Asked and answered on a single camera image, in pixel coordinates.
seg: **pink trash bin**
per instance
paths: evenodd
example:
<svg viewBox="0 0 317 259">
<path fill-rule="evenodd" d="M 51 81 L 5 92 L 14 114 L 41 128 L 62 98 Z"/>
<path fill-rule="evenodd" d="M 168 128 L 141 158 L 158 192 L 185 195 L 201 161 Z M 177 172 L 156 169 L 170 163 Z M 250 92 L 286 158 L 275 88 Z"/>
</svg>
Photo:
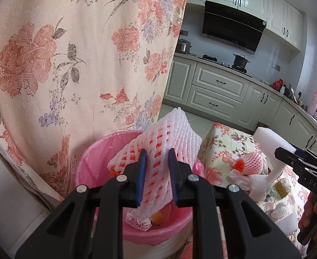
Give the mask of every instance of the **pink trash bin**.
<svg viewBox="0 0 317 259">
<path fill-rule="evenodd" d="M 120 131 L 93 143 L 79 160 L 74 176 L 76 186 L 89 188 L 104 185 L 113 176 L 107 168 L 109 161 L 142 131 Z M 164 225 L 152 226 L 147 232 L 139 231 L 123 221 L 123 239 L 138 245 L 158 245 L 182 230 L 192 219 L 192 208 L 173 206 L 169 221 Z"/>
</svg>

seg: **white wall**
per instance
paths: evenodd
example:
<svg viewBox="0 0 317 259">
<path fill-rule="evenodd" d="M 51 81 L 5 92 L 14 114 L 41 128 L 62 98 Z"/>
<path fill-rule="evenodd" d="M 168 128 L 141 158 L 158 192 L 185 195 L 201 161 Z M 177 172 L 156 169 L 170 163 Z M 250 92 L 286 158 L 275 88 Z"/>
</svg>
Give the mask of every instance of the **white wall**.
<svg viewBox="0 0 317 259">
<path fill-rule="evenodd" d="M 317 23 L 310 14 L 306 19 L 306 51 L 296 93 L 301 92 L 301 99 L 308 104 L 317 89 Z"/>
<path fill-rule="evenodd" d="M 182 38 L 191 42 L 191 53 L 215 56 L 219 61 L 227 64 L 233 64 L 235 58 L 233 53 L 244 54 L 251 62 L 246 65 L 249 74 L 269 82 L 279 78 L 284 79 L 289 63 L 289 48 L 263 34 L 255 54 L 247 53 L 233 44 L 207 38 L 202 34 L 203 19 L 203 6 L 187 4 L 181 29 L 188 31 L 188 36 Z M 281 66 L 280 72 L 272 68 L 272 63 Z"/>
</svg>

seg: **range hood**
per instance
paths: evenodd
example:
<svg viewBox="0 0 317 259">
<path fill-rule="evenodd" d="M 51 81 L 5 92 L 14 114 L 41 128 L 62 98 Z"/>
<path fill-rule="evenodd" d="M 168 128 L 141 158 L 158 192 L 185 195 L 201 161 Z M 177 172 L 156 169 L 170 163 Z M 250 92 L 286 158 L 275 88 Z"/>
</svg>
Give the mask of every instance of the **range hood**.
<svg viewBox="0 0 317 259">
<path fill-rule="evenodd" d="M 206 1 L 203 34 L 217 37 L 255 52 L 266 21 L 239 9 Z"/>
</svg>

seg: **white foam mesh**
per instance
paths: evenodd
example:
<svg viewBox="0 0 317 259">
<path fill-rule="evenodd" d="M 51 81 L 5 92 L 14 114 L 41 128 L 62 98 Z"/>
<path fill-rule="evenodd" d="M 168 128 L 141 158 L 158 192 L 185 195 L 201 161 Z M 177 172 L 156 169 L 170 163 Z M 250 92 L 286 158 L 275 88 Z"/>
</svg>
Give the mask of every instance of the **white foam mesh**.
<svg viewBox="0 0 317 259">
<path fill-rule="evenodd" d="M 141 149 L 147 151 L 147 169 L 141 206 L 132 211 L 139 221 L 158 212 L 172 200 L 168 168 L 168 151 L 175 149 L 177 160 L 192 166 L 202 139 L 191 128 L 185 112 L 175 108 L 156 124 L 127 144 L 109 162 L 108 169 L 120 174 L 125 166 L 139 159 Z"/>
<path fill-rule="evenodd" d="M 237 160 L 244 161 L 244 175 L 260 174 L 263 170 L 262 155 L 258 152 L 249 152 Z"/>
</svg>

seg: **kitchen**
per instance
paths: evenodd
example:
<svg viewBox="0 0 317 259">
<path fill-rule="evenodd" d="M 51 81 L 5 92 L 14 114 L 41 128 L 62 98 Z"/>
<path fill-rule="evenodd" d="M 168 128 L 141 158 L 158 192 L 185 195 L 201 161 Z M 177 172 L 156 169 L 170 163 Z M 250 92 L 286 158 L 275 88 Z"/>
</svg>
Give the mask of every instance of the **kitchen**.
<svg viewBox="0 0 317 259">
<path fill-rule="evenodd" d="M 317 153 L 317 0 L 187 0 L 180 38 L 164 104 Z"/>
</svg>

